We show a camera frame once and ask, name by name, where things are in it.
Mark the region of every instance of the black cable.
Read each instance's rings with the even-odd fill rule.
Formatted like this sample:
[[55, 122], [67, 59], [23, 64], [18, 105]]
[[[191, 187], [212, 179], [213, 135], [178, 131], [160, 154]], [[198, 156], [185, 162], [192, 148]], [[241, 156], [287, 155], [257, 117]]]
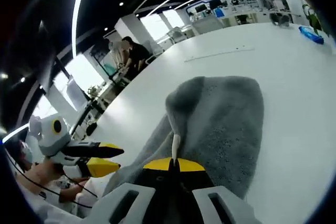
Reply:
[[75, 183], [77, 186], [81, 187], [82, 189], [84, 189], [85, 191], [88, 191], [89, 193], [91, 193], [92, 195], [94, 195], [96, 198], [98, 198], [98, 196], [96, 194], [94, 194], [93, 192], [91, 192], [90, 190], [86, 189], [85, 187], [83, 187], [80, 183], [74, 181], [72, 178], [69, 178], [65, 173], [64, 176], [66, 176], [68, 178], [68, 180], [70, 180], [71, 182]]
[[[49, 191], [49, 192], [51, 192], [51, 193], [53, 193], [53, 194], [56, 194], [56, 195], [58, 195], [58, 196], [61, 196], [61, 194], [58, 194], [58, 193], [56, 193], [56, 192], [54, 192], [54, 191], [52, 191], [52, 190], [50, 190], [50, 189], [48, 189], [48, 188], [46, 188], [46, 187], [40, 185], [40, 184], [38, 184], [38, 183], [32, 181], [32, 180], [31, 180], [30, 178], [28, 178], [23, 172], [21, 172], [19, 168], [17, 168], [17, 167], [14, 165], [13, 161], [11, 160], [11, 157], [9, 156], [9, 154], [8, 154], [7, 152], [6, 152], [6, 155], [8, 156], [9, 161], [10, 161], [11, 164], [15, 167], [15, 169], [18, 170], [18, 172], [21, 173], [21, 175], [24, 176], [28, 181], [30, 181], [31, 183], [33, 183], [33, 184], [36, 185], [36, 186], [39, 186], [40, 188], [42, 188], [42, 189], [44, 189], [44, 190], [46, 190], [46, 191]], [[92, 207], [89, 207], [89, 206], [85, 206], [85, 205], [83, 205], [83, 204], [81, 204], [81, 203], [78, 203], [78, 202], [76, 202], [76, 201], [74, 201], [74, 200], [71, 200], [71, 202], [73, 202], [73, 203], [75, 203], [75, 204], [77, 204], [78, 206], [81, 206], [81, 207], [92, 208]]]

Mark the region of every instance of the white table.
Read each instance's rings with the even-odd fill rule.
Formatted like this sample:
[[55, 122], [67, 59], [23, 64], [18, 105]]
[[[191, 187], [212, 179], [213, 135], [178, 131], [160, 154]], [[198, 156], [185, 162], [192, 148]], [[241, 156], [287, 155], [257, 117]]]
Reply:
[[[131, 164], [165, 113], [166, 96], [195, 76], [255, 78], [265, 116], [255, 177], [246, 196], [263, 223], [303, 223], [329, 187], [336, 165], [336, 55], [298, 31], [271, 23], [203, 34], [172, 46], [140, 73], [111, 103], [91, 136], [124, 148], [114, 158]], [[184, 62], [188, 51], [225, 52], [236, 44], [250, 51]], [[107, 176], [97, 179], [103, 190]]]

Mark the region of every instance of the black ceiling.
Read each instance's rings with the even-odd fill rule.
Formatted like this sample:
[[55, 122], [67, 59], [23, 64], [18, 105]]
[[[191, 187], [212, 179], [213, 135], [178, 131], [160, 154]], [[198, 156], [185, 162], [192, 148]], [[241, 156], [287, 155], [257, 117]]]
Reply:
[[[29, 6], [32, 0], [3, 1], [5, 5], [10, 8], [9, 12], [5, 13], [4, 18], [2, 18], [2, 20], [6, 20], [6, 23], [2, 26], [6, 32], [2, 33], [1, 36], [6, 35], [6, 37], [1, 37], [1, 71], [6, 72], [9, 75], [9, 79], [6, 80], [5, 85], [2, 81], [0, 88], [2, 95], [5, 95], [3, 102], [8, 104], [6, 110], [3, 110], [2, 118], [6, 115], [5, 125], [10, 127], [16, 122], [20, 110], [18, 104], [23, 103], [30, 87], [36, 81], [36, 73], [34, 73], [36, 59], [34, 59], [32, 53], [29, 53], [31, 52], [30, 44], [34, 43], [30, 40], [30, 34], [32, 34], [34, 30], [32, 27], [42, 19], [52, 38], [56, 52], [62, 51], [71, 43], [71, 22], [75, 0], [39, 0], [37, 5], [30, 10], [29, 14], [25, 13], [26, 15], [22, 23], [18, 23], [19, 14], [22, 15], [24, 13], [24, 9]], [[105, 27], [112, 30], [120, 17], [134, 12], [143, 1], [144, 0], [81, 0], [77, 23], [77, 37], [93, 28], [98, 28], [98, 32], [82, 42], [79, 47], [85, 50], [92, 46], [95, 40], [103, 36], [105, 33], [103, 29]], [[141, 12], [140, 10], [142, 8], [156, 6], [163, 1], [165, 0], [146, 1], [138, 11], [140, 17], [149, 12], [149, 10]], [[187, 0], [171, 0], [168, 4], [176, 2], [184, 3], [186, 1]], [[161, 12], [167, 8], [168, 7], [159, 8], [157, 12]], [[13, 48], [17, 49], [18, 47], [20, 47], [21, 50], [19, 54], [16, 54]], [[71, 59], [71, 52], [65, 59]], [[19, 81], [22, 76], [25, 76], [27, 80], [24, 83], [20, 83]]]

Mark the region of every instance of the white tabletop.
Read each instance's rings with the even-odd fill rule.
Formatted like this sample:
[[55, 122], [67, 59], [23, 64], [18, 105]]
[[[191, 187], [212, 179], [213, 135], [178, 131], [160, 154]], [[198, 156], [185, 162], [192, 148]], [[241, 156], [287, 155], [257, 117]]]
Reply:
[[[111, 103], [91, 137], [124, 148], [125, 154], [113, 160], [129, 165], [164, 115], [166, 96], [183, 81], [254, 78], [264, 96], [265, 116], [256, 174], [245, 200], [263, 223], [303, 223], [324, 195], [336, 164], [336, 55], [325, 38], [326, 44], [318, 45], [297, 25], [281, 29], [263, 23], [175, 44]], [[228, 50], [233, 46], [252, 49]], [[185, 62], [190, 52], [203, 58]], [[101, 189], [108, 178], [99, 180]]]

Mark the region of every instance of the gray towel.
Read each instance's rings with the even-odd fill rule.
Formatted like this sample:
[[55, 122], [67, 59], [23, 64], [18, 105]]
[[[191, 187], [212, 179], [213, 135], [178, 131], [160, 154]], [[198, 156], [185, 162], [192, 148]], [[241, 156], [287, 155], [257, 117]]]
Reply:
[[132, 165], [110, 179], [104, 195], [134, 182], [142, 167], [171, 157], [173, 135], [181, 136], [178, 157], [201, 164], [215, 186], [243, 198], [260, 150], [264, 103], [259, 84], [246, 77], [196, 77], [166, 99], [163, 117]]

